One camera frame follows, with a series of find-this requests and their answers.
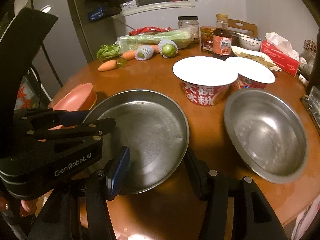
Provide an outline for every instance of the soy sauce bottle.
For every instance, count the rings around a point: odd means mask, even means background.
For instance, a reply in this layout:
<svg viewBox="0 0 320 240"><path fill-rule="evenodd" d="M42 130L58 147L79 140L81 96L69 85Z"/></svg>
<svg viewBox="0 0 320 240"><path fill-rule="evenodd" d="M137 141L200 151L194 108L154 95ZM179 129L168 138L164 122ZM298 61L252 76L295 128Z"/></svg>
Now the soy sauce bottle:
<svg viewBox="0 0 320 240"><path fill-rule="evenodd" d="M226 60L231 56L232 35L228 31L228 15L217 14L217 28L213 31L212 57Z"/></svg>

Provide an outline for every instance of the finger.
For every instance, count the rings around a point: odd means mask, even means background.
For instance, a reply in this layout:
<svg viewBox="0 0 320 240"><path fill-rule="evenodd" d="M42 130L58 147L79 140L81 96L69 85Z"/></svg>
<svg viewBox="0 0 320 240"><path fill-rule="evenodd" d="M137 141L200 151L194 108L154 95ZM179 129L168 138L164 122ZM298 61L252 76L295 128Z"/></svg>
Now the finger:
<svg viewBox="0 0 320 240"><path fill-rule="evenodd" d="M21 200L21 206L27 213L33 214L37 210L37 206L36 206L37 201L38 199L27 200L27 201Z"/></svg>
<svg viewBox="0 0 320 240"><path fill-rule="evenodd" d="M0 212L5 212L9 209L9 204L4 197L0 197Z"/></svg>
<svg viewBox="0 0 320 240"><path fill-rule="evenodd" d="M21 206L19 215L20 215L20 217L25 218L29 215L29 213L27 211L25 211L24 208Z"/></svg>

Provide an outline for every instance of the metal basin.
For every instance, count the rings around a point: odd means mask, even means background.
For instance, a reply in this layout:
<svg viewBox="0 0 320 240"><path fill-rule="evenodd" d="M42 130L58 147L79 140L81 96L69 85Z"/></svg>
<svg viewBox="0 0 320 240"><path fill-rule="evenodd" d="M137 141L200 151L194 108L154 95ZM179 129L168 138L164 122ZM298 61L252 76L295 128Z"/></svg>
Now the metal basin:
<svg viewBox="0 0 320 240"><path fill-rule="evenodd" d="M189 143L187 118L168 96L151 90L129 90L107 98L84 120L113 117L116 128L103 138L103 157L86 173L102 169L122 145L131 152L122 195L150 190L175 171Z"/></svg>
<svg viewBox="0 0 320 240"><path fill-rule="evenodd" d="M264 179L289 183L299 178L308 158L298 115L283 100L261 89L241 89L224 110L230 139L246 164Z"/></svg>

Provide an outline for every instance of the brown table surface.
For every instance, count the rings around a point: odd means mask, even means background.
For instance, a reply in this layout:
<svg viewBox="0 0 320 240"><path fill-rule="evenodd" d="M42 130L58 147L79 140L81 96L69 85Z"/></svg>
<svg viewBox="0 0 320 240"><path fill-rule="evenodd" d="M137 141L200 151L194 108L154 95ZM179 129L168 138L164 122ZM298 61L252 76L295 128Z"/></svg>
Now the brown table surface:
<svg viewBox="0 0 320 240"><path fill-rule="evenodd" d="M155 55L147 61L131 60L125 67L98 72L98 60L72 76L57 93L60 100L80 83L90 82L98 94L98 102L115 93L130 89L159 91L175 100L183 109L190 126L191 146L199 159L230 178L252 177L275 210L282 225L291 222L320 194L320 137L300 102L305 94L303 85L286 72L277 72L276 82L267 86L285 100L299 115L308 137L309 160L302 177L292 183L276 185L249 170L233 147L223 122L225 102L216 106L197 106L186 98L181 82L172 72L178 60L190 56L210 56L198 46L179 51L170 59ZM199 202L181 164L164 183L148 192L117 196L108 202L112 224L120 239L197 239L204 217L206 202ZM87 224L85 203L81 202L82 224Z"/></svg>

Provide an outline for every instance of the carrot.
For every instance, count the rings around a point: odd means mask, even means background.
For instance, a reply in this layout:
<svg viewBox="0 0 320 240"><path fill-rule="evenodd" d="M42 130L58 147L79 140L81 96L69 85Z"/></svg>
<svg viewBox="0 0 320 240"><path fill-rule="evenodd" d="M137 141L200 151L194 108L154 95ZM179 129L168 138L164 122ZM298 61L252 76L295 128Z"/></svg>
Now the carrot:
<svg viewBox="0 0 320 240"><path fill-rule="evenodd" d="M153 47L153 49L155 50L155 53L159 54L158 45L149 44L148 46Z"/></svg>
<svg viewBox="0 0 320 240"><path fill-rule="evenodd" d="M115 69L116 67L117 67L117 60L113 59L113 60L109 60L105 63L102 63L100 65L100 67L98 67L98 71L112 70L112 69Z"/></svg>
<svg viewBox="0 0 320 240"><path fill-rule="evenodd" d="M131 60L134 59L134 55L136 54L136 50L127 51L122 54L122 58L125 60Z"/></svg>

